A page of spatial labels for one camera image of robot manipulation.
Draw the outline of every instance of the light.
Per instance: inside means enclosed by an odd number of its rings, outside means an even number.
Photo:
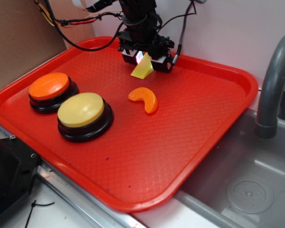
[[[143,53],[142,53],[142,51],[139,51],[137,53],[137,55],[136,55],[136,62],[137,62],[137,64],[139,64],[142,59],[143,59]]]

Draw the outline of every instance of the stainless steel sink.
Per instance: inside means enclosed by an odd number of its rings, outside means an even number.
[[[285,228],[285,121],[276,137],[261,139],[255,117],[245,111],[176,198],[214,215],[222,227]]]

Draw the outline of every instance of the textured tray surface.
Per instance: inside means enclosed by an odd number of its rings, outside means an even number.
[[[86,41],[86,47],[107,38]],[[248,73],[183,57],[171,73],[145,80],[130,76],[116,43],[98,52],[71,49],[0,92],[0,124],[35,149],[44,160],[115,209],[133,212],[173,195],[257,93]],[[98,93],[112,107],[114,122],[101,137],[67,142],[57,130],[57,114],[29,106],[29,85],[50,72],[63,72],[79,92]],[[128,94],[147,87],[159,107],[147,114]]]

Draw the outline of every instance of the tray rim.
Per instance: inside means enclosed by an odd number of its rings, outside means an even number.
[[[91,38],[81,42],[79,45],[87,48],[95,48],[97,46],[107,43],[110,39],[111,37]],[[117,48],[118,42],[115,41],[110,47]],[[69,50],[66,50],[61,54],[57,55],[56,57],[52,58],[50,61],[45,62],[44,64],[40,65],[34,70],[28,72],[23,77],[19,78],[18,80],[11,83],[7,87],[3,88],[2,90],[0,90],[0,104],[3,104],[4,101],[15,95],[17,92],[29,86],[32,83],[32,81],[36,80],[38,77],[47,74],[51,70],[54,70],[57,67],[57,63],[61,64],[67,62],[70,58],[77,56],[81,52],[82,52],[81,50],[72,47]],[[241,103],[241,105],[239,105],[238,108],[234,109],[232,114],[225,119],[224,124],[221,125],[214,132],[214,134],[206,141],[206,143],[199,150],[199,153],[197,153],[188,162],[188,164],[171,182],[171,184],[163,192],[161,192],[154,198],[142,202],[125,202],[125,201],[120,201],[119,199],[117,199],[110,193],[106,192],[102,188],[98,188],[96,192],[91,193],[89,189],[94,189],[97,183],[93,183],[85,176],[79,175],[80,173],[77,170],[65,166],[63,164],[64,163],[63,160],[59,156],[48,152],[45,158],[43,159],[52,166],[54,166],[54,168],[58,169],[60,172],[65,174],[68,178],[75,181],[76,184],[78,184],[80,187],[88,191],[90,194],[94,195],[100,201],[102,201],[103,203],[109,205],[110,207],[116,210],[123,212],[138,212],[152,208],[158,205],[159,203],[167,201],[168,199],[170,199],[170,197],[172,197],[172,195],[177,191],[180,185],[186,180],[186,178],[193,172],[193,170],[198,166],[198,164],[202,161],[202,159],[212,149],[214,142],[213,139],[216,138],[215,143],[217,143],[220,140],[220,138],[231,127],[231,125],[239,118],[239,116],[249,106],[249,104],[253,101],[253,99],[256,97],[258,93],[258,84],[256,79],[251,74],[249,74],[244,70],[184,55],[180,56],[180,59],[175,67],[182,67],[188,69],[189,66],[190,68],[196,67],[194,71],[214,77],[215,75],[213,74],[215,72],[223,71],[225,73],[224,77],[220,78],[235,82],[238,85],[240,85],[245,90],[246,97],[245,100]],[[234,78],[234,76],[241,76],[242,79],[245,80],[237,80],[236,78]],[[0,125],[9,132],[11,132],[12,134],[15,133],[17,137],[23,140],[27,145],[29,145],[35,151],[37,152],[41,150],[49,151],[47,147],[45,147],[44,145],[40,144],[37,141],[34,141],[30,136],[20,131],[15,125],[13,125],[13,123],[10,123],[1,115],[0,115]]]

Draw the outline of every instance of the black cable tie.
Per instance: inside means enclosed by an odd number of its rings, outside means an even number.
[[[62,19],[62,20],[60,20],[60,24],[61,24],[62,26],[66,26],[66,25],[68,25],[68,21],[65,20],[65,19]]]
[[[49,204],[37,204],[37,203],[36,203],[36,200],[35,200],[35,201],[31,204],[32,208],[31,208],[30,213],[29,213],[29,215],[28,215],[28,220],[27,220],[27,222],[26,222],[26,224],[25,224],[25,228],[27,228],[28,225],[29,225],[30,216],[32,215],[32,211],[33,211],[33,208],[34,208],[34,207],[36,207],[36,206],[50,206],[50,205],[53,205],[54,203],[55,203],[55,202],[52,202],[52,203],[49,203]]]

